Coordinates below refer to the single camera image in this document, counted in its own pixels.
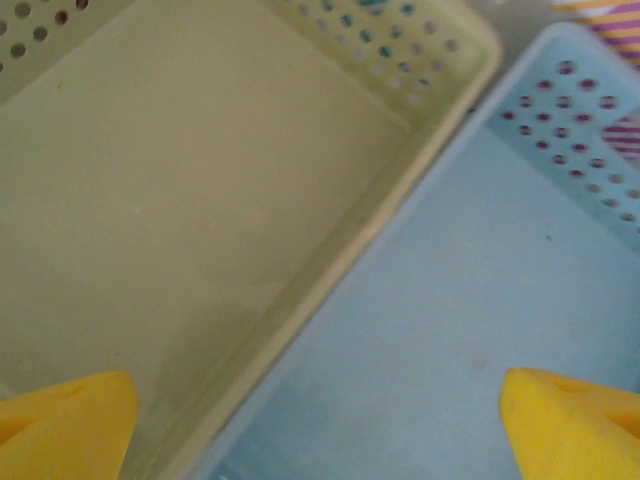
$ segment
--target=yellow plastic basket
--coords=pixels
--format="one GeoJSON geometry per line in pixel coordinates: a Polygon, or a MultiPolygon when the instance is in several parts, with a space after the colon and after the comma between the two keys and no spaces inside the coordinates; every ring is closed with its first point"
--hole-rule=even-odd
{"type": "Polygon", "coordinates": [[[500,60],[457,0],[0,4],[0,391],[125,368],[180,478],[500,60]]]}

